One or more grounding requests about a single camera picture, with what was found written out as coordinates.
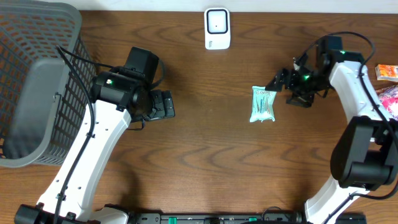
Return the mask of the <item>red purple snack bag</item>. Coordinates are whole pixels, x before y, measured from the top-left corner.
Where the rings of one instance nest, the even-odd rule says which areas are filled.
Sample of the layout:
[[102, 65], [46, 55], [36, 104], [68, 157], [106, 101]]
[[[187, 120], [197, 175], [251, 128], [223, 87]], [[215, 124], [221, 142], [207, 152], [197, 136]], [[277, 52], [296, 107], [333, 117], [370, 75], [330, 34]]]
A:
[[397, 120], [398, 119], [398, 87], [397, 85], [392, 85], [389, 87], [381, 88], [376, 91], [379, 100], [381, 101], [383, 107], [391, 114], [391, 116]]

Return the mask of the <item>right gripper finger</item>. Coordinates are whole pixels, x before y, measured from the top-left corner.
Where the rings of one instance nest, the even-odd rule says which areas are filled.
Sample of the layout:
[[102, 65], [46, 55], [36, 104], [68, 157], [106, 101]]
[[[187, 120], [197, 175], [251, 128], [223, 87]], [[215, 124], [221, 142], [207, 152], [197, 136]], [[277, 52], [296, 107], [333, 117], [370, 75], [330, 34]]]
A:
[[266, 85], [267, 91], [281, 92], [282, 88], [287, 88], [290, 72], [288, 69], [283, 68], [279, 70], [273, 79]]
[[309, 108], [312, 106], [312, 103], [314, 101], [314, 96], [315, 96], [314, 94], [298, 95], [296, 93], [292, 93], [292, 96], [286, 100], [286, 103], [294, 106], [299, 106], [302, 108]]

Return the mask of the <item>small orange snack packet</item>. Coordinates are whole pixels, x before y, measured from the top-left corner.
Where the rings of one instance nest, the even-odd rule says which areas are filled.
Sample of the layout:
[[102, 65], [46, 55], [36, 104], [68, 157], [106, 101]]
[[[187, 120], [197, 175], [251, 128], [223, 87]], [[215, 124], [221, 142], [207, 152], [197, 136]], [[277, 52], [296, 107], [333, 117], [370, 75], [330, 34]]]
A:
[[377, 80], [384, 80], [390, 82], [398, 82], [398, 66], [397, 65], [382, 65], [375, 67]]

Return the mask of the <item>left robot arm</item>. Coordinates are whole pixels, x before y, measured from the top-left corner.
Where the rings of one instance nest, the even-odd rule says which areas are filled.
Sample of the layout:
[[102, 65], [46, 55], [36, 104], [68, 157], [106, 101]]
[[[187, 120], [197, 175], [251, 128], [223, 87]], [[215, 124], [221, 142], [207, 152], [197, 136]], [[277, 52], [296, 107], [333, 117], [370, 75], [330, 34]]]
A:
[[34, 206], [21, 205], [15, 223], [128, 223], [130, 213], [116, 205], [93, 211], [94, 194], [109, 157], [131, 123], [175, 116], [172, 94], [156, 90], [154, 74], [101, 72], [91, 101], [58, 174]]

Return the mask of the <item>teal snack packet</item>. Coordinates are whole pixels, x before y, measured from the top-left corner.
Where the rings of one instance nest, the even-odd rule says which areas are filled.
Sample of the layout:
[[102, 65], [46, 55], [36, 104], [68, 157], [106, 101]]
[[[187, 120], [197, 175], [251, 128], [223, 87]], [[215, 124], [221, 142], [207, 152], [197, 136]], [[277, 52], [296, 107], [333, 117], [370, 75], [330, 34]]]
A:
[[250, 123], [256, 121], [275, 121], [273, 102], [276, 96], [275, 91], [267, 91], [264, 86], [252, 87], [252, 111]]

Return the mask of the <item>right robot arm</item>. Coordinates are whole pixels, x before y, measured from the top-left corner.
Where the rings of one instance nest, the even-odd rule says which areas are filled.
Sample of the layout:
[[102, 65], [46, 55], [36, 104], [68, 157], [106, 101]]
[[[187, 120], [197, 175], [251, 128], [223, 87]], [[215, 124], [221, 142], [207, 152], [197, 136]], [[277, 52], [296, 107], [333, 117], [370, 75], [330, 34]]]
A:
[[343, 106], [348, 125], [330, 159], [331, 176], [308, 199], [302, 212], [287, 213], [289, 223], [338, 223], [355, 200], [385, 200], [370, 195], [397, 176], [397, 121], [384, 109], [368, 78], [365, 59], [342, 48], [317, 50], [317, 68], [305, 67], [308, 56], [283, 69], [266, 85], [267, 91], [290, 90], [287, 102], [308, 108], [319, 91], [334, 89]]

